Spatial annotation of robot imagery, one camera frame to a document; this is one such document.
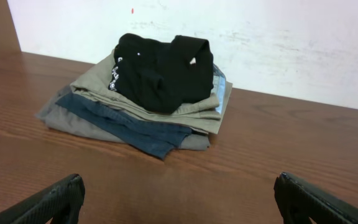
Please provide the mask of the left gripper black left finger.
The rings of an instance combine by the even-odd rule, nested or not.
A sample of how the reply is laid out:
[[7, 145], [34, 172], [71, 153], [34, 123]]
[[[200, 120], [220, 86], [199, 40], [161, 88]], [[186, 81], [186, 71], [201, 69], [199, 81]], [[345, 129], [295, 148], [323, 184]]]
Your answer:
[[77, 224], [85, 200], [79, 174], [70, 174], [0, 212], [0, 224]]

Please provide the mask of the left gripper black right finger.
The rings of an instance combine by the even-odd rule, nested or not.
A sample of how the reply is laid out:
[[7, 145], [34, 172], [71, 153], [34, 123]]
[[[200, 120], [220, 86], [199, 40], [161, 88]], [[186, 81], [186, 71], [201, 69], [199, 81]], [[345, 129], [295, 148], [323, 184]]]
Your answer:
[[358, 224], [358, 208], [291, 173], [282, 172], [273, 189], [284, 224]]

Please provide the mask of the grey folded garment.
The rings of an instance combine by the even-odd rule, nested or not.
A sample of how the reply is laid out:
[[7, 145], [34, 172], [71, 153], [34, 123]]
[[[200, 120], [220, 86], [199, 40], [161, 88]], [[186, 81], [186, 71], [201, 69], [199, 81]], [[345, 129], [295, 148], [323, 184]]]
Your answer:
[[[41, 110], [35, 116], [39, 120], [43, 121], [48, 128], [84, 138], [124, 143], [124, 141], [115, 135], [96, 127], [90, 122], [78, 117], [72, 112], [69, 112], [66, 108], [56, 104], [57, 100], [70, 92], [71, 89], [69, 85], [58, 90], [56, 94], [43, 105]], [[203, 134], [191, 134], [187, 136], [178, 146], [179, 149], [193, 151], [205, 151], [209, 147], [209, 138], [207, 135]]]

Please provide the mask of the dark blue folded garment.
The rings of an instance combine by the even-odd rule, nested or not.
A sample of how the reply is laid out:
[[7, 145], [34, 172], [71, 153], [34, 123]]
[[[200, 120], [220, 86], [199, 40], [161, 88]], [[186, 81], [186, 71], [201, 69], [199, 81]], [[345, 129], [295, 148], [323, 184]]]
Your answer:
[[192, 130], [185, 126], [141, 121], [74, 93], [61, 97], [56, 104], [115, 135], [125, 143], [161, 160], [192, 133]]

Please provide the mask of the khaki folded garment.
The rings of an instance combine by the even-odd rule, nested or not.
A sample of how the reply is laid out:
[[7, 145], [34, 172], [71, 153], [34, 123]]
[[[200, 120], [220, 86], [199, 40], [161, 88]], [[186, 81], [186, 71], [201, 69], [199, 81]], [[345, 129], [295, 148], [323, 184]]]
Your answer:
[[91, 101], [100, 102], [112, 109], [117, 109], [144, 121], [172, 123], [188, 126], [201, 133], [219, 132], [227, 103], [232, 91], [232, 83], [225, 82], [222, 111], [216, 111], [219, 98], [212, 94], [209, 98], [194, 104], [183, 104], [172, 114], [158, 114], [147, 111], [125, 96], [108, 89], [112, 78], [111, 70], [115, 65], [113, 53], [91, 67], [70, 84], [71, 91]]

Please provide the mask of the light blue folded garment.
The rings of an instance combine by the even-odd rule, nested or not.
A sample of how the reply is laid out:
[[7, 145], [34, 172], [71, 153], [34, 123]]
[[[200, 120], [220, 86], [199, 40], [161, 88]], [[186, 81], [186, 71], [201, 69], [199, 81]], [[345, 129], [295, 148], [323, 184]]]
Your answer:
[[223, 110], [224, 94], [226, 90], [226, 76], [219, 69], [217, 65], [213, 65], [213, 89], [211, 93], [214, 93], [219, 101], [219, 106], [215, 110], [221, 114]]

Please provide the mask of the black folded shirt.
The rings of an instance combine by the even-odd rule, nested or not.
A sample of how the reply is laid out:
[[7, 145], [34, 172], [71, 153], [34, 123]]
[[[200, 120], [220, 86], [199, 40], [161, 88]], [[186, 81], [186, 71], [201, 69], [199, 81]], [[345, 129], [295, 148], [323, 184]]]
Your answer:
[[144, 109], [171, 114], [184, 103], [209, 98], [213, 54], [209, 41], [184, 35], [171, 42], [124, 34], [114, 48], [108, 89]]

